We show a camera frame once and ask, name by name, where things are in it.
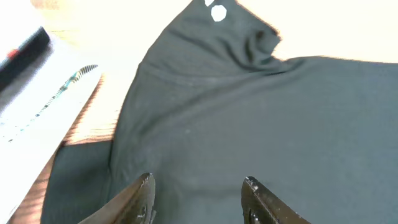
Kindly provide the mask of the black t-shirt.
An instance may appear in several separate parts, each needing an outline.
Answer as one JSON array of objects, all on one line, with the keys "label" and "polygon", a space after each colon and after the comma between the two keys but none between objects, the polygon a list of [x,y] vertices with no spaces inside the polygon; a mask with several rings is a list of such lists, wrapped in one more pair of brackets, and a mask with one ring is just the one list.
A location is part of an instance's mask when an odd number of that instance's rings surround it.
[{"label": "black t-shirt", "polygon": [[42,223],[78,223],[146,172],[156,223],[242,223],[247,176],[311,223],[397,222],[397,65],[281,61],[273,28],[220,5],[164,29],[112,140],[58,150]]}]

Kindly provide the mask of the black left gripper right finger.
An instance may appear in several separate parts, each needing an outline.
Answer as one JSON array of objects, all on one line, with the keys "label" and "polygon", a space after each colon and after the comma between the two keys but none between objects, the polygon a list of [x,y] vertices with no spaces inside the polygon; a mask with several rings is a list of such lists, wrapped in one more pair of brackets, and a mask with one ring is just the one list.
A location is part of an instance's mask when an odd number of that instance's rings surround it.
[{"label": "black left gripper right finger", "polygon": [[241,188],[245,224],[310,224],[253,176]]}]

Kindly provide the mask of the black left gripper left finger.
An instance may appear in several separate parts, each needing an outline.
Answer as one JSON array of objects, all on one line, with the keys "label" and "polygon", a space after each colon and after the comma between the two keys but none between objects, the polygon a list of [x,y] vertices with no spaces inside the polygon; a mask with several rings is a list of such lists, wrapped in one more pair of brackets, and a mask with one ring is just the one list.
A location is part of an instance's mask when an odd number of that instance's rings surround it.
[{"label": "black left gripper left finger", "polygon": [[154,202],[155,179],[151,173],[144,173],[78,224],[152,224]]}]

